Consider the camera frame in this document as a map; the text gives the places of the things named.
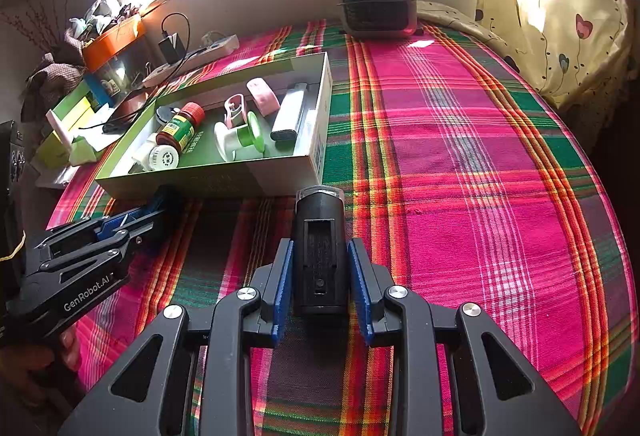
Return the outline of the left hand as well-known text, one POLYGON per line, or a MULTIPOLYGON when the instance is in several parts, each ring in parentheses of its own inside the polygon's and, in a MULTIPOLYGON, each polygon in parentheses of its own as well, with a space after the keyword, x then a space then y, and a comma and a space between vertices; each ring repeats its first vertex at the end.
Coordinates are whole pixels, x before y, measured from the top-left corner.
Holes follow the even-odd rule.
POLYGON ((46 393, 43 387, 34 381, 32 375, 43 371, 57 359, 61 360, 68 370, 72 372, 79 370, 81 353, 74 324, 60 335, 60 342, 56 349, 38 345, 3 347, 1 378, 25 404, 29 407, 38 407, 44 403, 46 393))

